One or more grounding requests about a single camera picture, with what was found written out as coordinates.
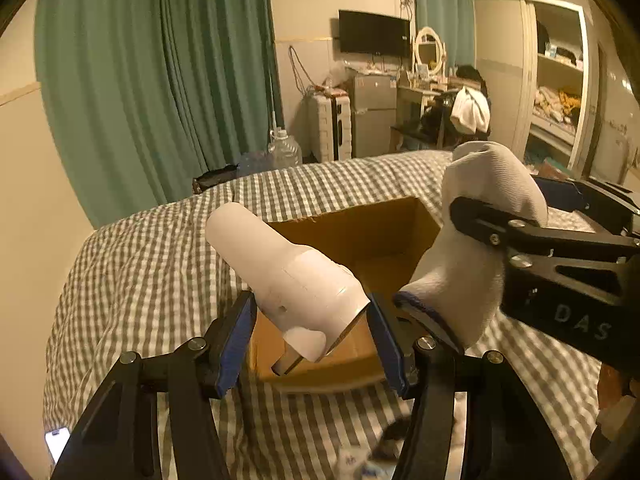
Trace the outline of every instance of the towel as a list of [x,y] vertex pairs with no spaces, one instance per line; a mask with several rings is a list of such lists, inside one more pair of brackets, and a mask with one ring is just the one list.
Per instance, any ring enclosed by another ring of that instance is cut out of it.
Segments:
[[457,231],[449,206],[459,196],[482,200],[542,227],[547,211],[540,188],[507,147],[472,141],[454,150],[442,179],[442,229],[396,299],[429,314],[466,349],[480,339],[500,306],[504,254]]
[[467,135],[475,135],[476,130],[486,133],[490,117],[486,97],[478,90],[463,86],[451,110],[451,123],[456,130]]

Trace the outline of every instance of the television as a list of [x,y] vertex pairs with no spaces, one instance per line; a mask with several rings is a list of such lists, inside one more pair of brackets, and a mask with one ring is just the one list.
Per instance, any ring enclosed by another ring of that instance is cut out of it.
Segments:
[[338,15],[341,52],[411,57],[409,20],[355,10]]

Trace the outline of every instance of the green curtain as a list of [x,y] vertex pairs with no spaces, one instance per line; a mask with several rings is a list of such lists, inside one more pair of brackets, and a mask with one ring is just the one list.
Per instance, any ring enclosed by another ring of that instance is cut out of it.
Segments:
[[280,119],[269,0],[38,0],[36,70],[96,227],[191,193]]
[[431,27],[447,45],[447,66],[474,64],[473,0],[415,0],[416,29]]

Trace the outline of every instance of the smartphone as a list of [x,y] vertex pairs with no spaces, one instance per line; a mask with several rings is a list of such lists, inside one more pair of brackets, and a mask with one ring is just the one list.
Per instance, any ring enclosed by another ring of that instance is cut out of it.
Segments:
[[53,462],[57,464],[62,450],[65,449],[66,441],[69,440],[69,430],[67,428],[59,428],[58,430],[49,431],[49,433],[45,434],[44,440],[47,442]]

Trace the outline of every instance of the bed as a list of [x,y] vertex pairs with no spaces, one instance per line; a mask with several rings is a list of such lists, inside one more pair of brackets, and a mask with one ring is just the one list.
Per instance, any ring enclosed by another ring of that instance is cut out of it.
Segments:
[[[222,203],[242,203],[265,221],[416,196],[440,221],[440,184],[451,154],[423,151],[309,164],[233,180],[181,202],[140,212],[95,232],[60,296],[47,345],[46,431],[72,428],[121,352],[173,351],[204,333],[242,289],[206,243],[204,225]],[[591,230],[550,210],[549,226]],[[470,350],[498,349],[548,421],[575,479],[594,466],[589,440],[600,363],[498,313]],[[231,477],[324,479],[341,447],[372,447],[411,410],[386,383],[331,395],[281,394],[242,373],[212,403]],[[158,401],[164,478],[176,478],[166,397]]]

